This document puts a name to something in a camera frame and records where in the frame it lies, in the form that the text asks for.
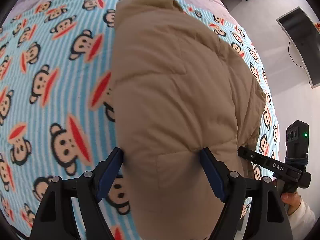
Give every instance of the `floor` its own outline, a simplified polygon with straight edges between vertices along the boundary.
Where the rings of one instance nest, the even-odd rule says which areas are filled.
[[[312,174],[308,189],[299,194],[310,205],[316,217],[320,215],[320,161],[318,135],[320,134],[320,87],[311,89],[304,68],[296,66],[289,57],[289,38],[276,19],[300,6],[315,23],[319,22],[306,0],[222,0],[230,14],[245,28],[259,52],[266,70],[272,100],[280,125],[280,158],[284,160],[285,129],[297,119],[310,127],[309,164]],[[290,54],[298,65],[302,65],[296,48],[290,45]]]

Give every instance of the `white sleeve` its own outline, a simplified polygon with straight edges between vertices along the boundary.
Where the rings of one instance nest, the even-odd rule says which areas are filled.
[[[294,240],[303,240],[316,223],[316,217],[307,203],[301,199],[298,209],[289,216]]]

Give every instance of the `human hand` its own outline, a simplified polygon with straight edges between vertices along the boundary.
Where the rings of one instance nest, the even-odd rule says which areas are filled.
[[[288,215],[292,215],[301,204],[301,196],[296,191],[295,193],[283,193],[281,195],[282,202],[285,204],[289,204],[290,208],[288,210]]]

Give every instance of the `person's arm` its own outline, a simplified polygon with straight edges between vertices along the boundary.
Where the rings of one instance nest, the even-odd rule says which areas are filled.
[[[283,193],[283,203],[289,204],[289,222],[294,240],[303,240],[316,222],[316,217],[309,205],[297,193]]]

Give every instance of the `folded jacket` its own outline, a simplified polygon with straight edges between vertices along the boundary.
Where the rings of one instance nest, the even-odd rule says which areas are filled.
[[[175,0],[116,6],[111,83],[132,215],[143,239],[204,239],[223,203],[199,163],[209,147],[248,176],[266,98],[242,58]]]

